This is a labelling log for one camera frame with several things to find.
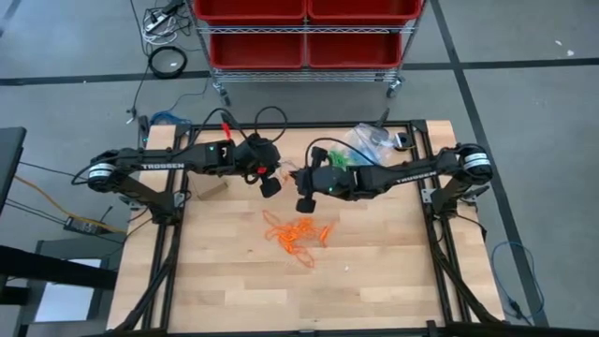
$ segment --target clear plastic bag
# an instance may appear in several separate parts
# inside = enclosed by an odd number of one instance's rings
[[[385,165],[394,147],[393,141],[385,129],[366,124],[357,125],[347,132],[342,140],[355,147],[370,161],[356,151],[340,143],[335,143],[329,149],[329,157],[332,160],[332,165],[341,168],[348,165],[372,165],[372,162]]]

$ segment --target red clip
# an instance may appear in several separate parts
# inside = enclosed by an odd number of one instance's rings
[[[226,140],[231,140],[231,128],[228,127],[227,123],[221,123],[223,131],[225,131]]]

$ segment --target metal shelf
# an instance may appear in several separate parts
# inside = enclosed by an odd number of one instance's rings
[[[343,82],[343,81],[380,81],[393,82],[399,71],[393,69],[346,69],[339,71],[317,70],[214,70],[214,77],[220,82]]]
[[[203,34],[412,34],[412,26],[204,26]]]

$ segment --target wooden table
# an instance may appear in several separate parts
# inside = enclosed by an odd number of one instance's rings
[[[435,153],[455,145],[450,122],[430,121],[428,127]],[[345,132],[289,129],[276,145],[283,160],[302,166],[312,139],[342,139]],[[269,139],[278,133],[260,131]],[[173,137],[173,126],[154,126],[148,148],[172,146]],[[223,138],[222,131],[205,131],[198,141]],[[238,134],[234,139],[241,142]],[[327,147],[326,142],[320,145]],[[394,156],[398,162],[410,160],[409,153]],[[157,191],[164,190],[166,179],[165,171],[140,176]],[[300,216],[295,212],[295,185],[287,182],[278,195],[264,199],[258,185],[248,186],[238,177],[224,179],[225,191],[189,201],[185,208],[169,332],[421,328],[427,320],[444,325],[415,183],[396,186],[370,201],[317,196],[315,222],[339,223],[328,248],[309,248],[315,268],[308,269],[264,238],[269,225],[263,210],[283,220]],[[465,205],[459,213],[476,219],[475,210]],[[140,217],[129,230],[149,216]],[[503,318],[480,229],[459,218],[451,220],[451,228],[465,283],[493,315]],[[156,233],[156,225],[147,225],[126,242],[109,328],[124,320],[148,285]],[[455,291],[448,284],[456,316]],[[155,326],[163,294],[161,290],[156,296]]]

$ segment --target black metal frame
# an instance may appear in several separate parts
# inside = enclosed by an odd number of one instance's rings
[[[260,124],[260,129],[281,129],[287,127],[288,129],[297,129],[297,128],[351,128],[355,125],[362,123],[360,121],[357,122],[330,122],[330,123],[289,123],[287,125],[283,125],[281,123],[269,123],[269,124]],[[174,148],[178,148],[181,145],[181,130],[185,126],[178,126],[178,131],[176,132],[176,138],[174,141]],[[254,125],[242,124],[242,128],[253,128]],[[432,156],[432,148],[431,142],[429,139],[428,130],[426,129],[426,121],[418,120],[418,121],[395,121],[395,122],[386,122],[384,127],[404,127],[408,131],[408,134],[412,137],[413,142],[416,143],[416,133],[414,130],[418,130],[422,135],[424,144],[425,144],[425,154],[426,156]],[[220,130],[220,125],[206,125],[203,130]],[[199,130],[199,125],[192,125],[190,128],[191,133],[196,133]],[[411,155],[413,160],[418,160],[419,154],[418,149],[412,149]],[[174,182],[174,172],[171,172],[168,175],[167,182],[167,190],[172,190],[172,185]],[[439,186],[440,183],[438,179],[432,181],[433,186]],[[183,175],[181,190],[187,189],[187,177]],[[424,187],[424,182],[418,182],[418,188],[422,189]],[[427,226],[427,235],[429,237],[430,246],[433,244],[437,244],[437,237],[434,230],[434,223],[432,222],[432,209],[424,203],[424,200],[421,199],[422,208],[425,216],[425,222]],[[156,237],[156,242],[154,246],[154,256],[153,256],[153,264],[150,279],[154,277],[156,271],[159,269],[161,261],[162,261],[162,252],[165,244],[166,237],[166,227],[159,225],[158,235]],[[443,225],[443,229],[446,236],[446,244],[447,249],[451,252],[448,256],[450,263],[453,266],[458,266],[457,256],[455,254],[455,246],[452,241],[451,232],[449,230],[449,225],[445,223]],[[173,239],[178,240],[181,237],[182,229],[181,227],[175,227],[173,232]],[[172,294],[174,290],[175,283],[175,274],[176,274],[176,261],[173,269],[170,270],[167,279],[165,297],[163,300],[162,313],[160,318],[160,329],[167,330],[168,322],[170,319],[170,308],[172,305]],[[453,316],[451,313],[451,307],[449,302],[449,296],[447,293],[446,287],[446,279],[443,272],[443,269],[439,264],[435,262],[433,259],[433,266],[435,271],[435,279],[437,281],[437,288],[439,292],[439,300],[442,307],[443,317],[446,323],[453,321]],[[458,299],[460,301],[460,314],[462,317],[466,317],[466,321],[470,321],[470,313],[468,311],[467,305],[465,301],[458,294]],[[148,307],[142,321],[142,328],[144,330],[149,329],[152,326],[152,318],[153,318],[153,303]],[[432,335],[431,327],[434,327],[434,322],[428,322],[428,327],[426,328],[402,328],[402,329],[378,329],[378,330],[323,330],[323,331],[314,331],[314,336],[317,334],[318,336],[384,336],[384,335],[393,335],[393,336],[422,336],[422,335]],[[299,331],[269,331],[269,332],[239,332],[239,333],[177,333],[177,334],[169,334],[168,336],[239,336],[239,337],[251,337],[251,336],[310,336],[311,333],[307,332],[299,332]]]

